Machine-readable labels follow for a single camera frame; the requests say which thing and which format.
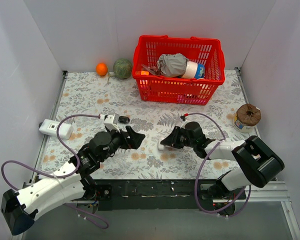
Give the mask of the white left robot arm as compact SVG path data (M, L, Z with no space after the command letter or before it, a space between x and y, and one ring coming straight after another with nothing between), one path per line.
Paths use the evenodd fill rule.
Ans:
M13 236L24 233L47 212L69 201L93 199L101 193L91 174L118 149L138 149L145 135L126 130L98 132L63 166L28 187L9 189L2 195L1 213Z

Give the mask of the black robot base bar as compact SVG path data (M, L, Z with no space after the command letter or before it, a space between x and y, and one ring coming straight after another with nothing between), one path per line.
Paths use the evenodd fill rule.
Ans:
M193 179L100 179L80 204L97 202L99 211L196 209Z

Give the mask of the white earbud charging case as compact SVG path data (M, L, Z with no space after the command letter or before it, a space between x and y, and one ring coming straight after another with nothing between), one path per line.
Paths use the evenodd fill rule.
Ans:
M159 151L164 151L164 150L167 148L167 146L164 145L164 144L161 144L161 143L159 142L158 145L157 145L157 148L158 148Z

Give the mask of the black earbud charging case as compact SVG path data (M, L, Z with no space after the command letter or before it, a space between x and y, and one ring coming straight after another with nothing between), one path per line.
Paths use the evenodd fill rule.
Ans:
M118 117L118 122L121 124L129 124L130 123L130 118L127 116L119 116Z

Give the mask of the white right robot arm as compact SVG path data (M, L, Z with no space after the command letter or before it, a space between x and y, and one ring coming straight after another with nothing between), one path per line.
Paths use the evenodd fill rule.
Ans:
M213 199L227 199L235 190L248 185L263 188L285 168L282 159L258 136L240 141L217 141L206 137L195 121L175 126L160 144L175 149L192 148L201 159L238 163L237 169L222 174L213 185L201 189L205 197Z

